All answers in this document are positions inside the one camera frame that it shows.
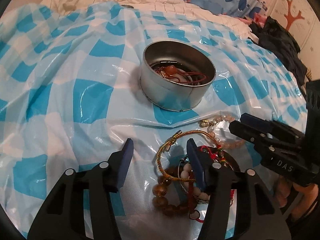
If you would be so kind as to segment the person's right hand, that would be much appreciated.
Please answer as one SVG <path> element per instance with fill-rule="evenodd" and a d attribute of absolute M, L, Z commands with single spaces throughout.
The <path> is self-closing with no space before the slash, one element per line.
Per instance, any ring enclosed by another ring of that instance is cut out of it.
<path fill-rule="evenodd" d="M 297 221 L 309 215 L 319 202 L 319 187 L 310 184 L 302 187 L 283 176 L 279 176 L 274 190 L 274 197 L 280 208 L 288 208 L 288 218 Z"/>

